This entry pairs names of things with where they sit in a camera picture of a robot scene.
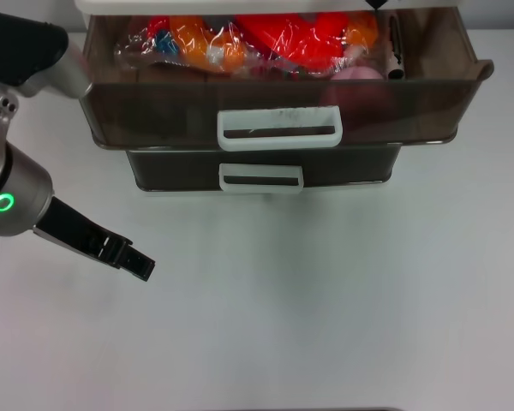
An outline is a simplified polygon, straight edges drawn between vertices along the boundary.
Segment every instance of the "orange toy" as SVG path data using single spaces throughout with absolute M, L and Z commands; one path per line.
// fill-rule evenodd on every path
M 214 33 L 196 15 L 170 16 L 170 32 L 187 64 L 213 73 L 233 73 L 247 55 L 234 25 Z
M 368 11 L 349 13 L 349 25 L 346 30 L 347 45 L 360 45 L 371 49 L 379 38 L 379 28 L 375 15 Z

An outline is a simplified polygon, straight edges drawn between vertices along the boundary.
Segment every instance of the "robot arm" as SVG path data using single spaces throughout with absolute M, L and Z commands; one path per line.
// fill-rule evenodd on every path
M 50 86 L 67 97 L 82 98 L 92 88 L 90 78 L 83 56 L 62 28 L 0 14 L 0 235 L 31 229 L 147 281 L 153 260 L 133 249 L 127 238 L 57 199 L 47 171 L 6 141 L 19 107 L 9 89 L 32 97 Z

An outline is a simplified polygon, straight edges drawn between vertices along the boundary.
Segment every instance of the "drawer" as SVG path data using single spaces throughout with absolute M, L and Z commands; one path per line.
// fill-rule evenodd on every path
M 476 59 L 457 8 L 397 16 L 406 79 L 333 81 L 237 80 L 167 65 L 122 70 L 113 49 L 131 17 L 94 15 L 84 50 L 94 86 L 82 107 L 95 142 L 108 149 L 217 150 L 222 111 L 327 106 L 339 109 L 339 148 L 450 141 L 493 63 Z
M 128 158 L 137 185 L 146 191 L 218 191 L 221 190 L 221 164 L 241 164 L 257 165 L 255 174 L 261 178 L 253 178 L 248 182 L 239 176 L 237 180 L 236 176 L 231 176 L 233 180 L 226 181 L 233 185 L 254 184 L 254 188 L 244 192 L 260 193 L 263 192 L 260 190 L 262 186 L 286 184 L 285 176 L 291 176 L 291 180 L 294 180 L 293 175 L 298 170 L 302 172 L 302 185 L 305 188 L 386 182 L 391 176 L 399 151 L 400 146 L 345 146 L 266 152 L 135 151 L 128 152 Z M 275 182 L 266 176 L 266 168 L 265 172 L 259 170 L 263 166 L 287 166 L 290 167 L 290 173 L 284 175 L 284 178 L 277 178 Z

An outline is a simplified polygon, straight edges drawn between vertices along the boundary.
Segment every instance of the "open drawer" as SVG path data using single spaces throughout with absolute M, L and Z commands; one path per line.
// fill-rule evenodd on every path
M 335 81 L 237 80 L 166 65 L 122 70 L 113 48 L 131 17 L 94 15 L 84 50 L 94 86 L 82 106 L 99 146 L 130 151 L 219 149 L 218 113 L 226 110 L 327 106 L 338 107 L 339 146 L 450 141 L 493 63 L 476 59 L 457 8 L 397 15 L 406 79 Z

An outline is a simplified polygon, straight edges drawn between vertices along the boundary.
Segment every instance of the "white shelf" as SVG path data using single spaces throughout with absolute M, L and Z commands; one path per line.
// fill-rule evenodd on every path
M 365 0 L 75 0 L 89 15 L 235 15 L 371 10 Z M 462 0 L 389 0 L 381 9 L 458 6 Z

